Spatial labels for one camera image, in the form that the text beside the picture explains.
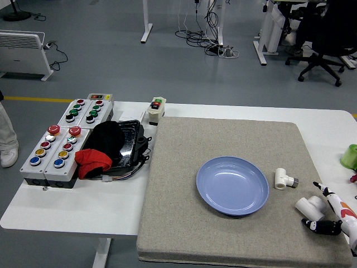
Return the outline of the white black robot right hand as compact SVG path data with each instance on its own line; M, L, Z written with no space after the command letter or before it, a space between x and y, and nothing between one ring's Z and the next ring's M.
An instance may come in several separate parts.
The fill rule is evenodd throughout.
M312 232L320 235L337 236L341 232L349 238L349 246L356 253L356 213L333 191L327 186L316 181L314 186L318 187L323 196L327 198L332 211L338 217L338 221L311 221L307 218L302 218L301 222Z

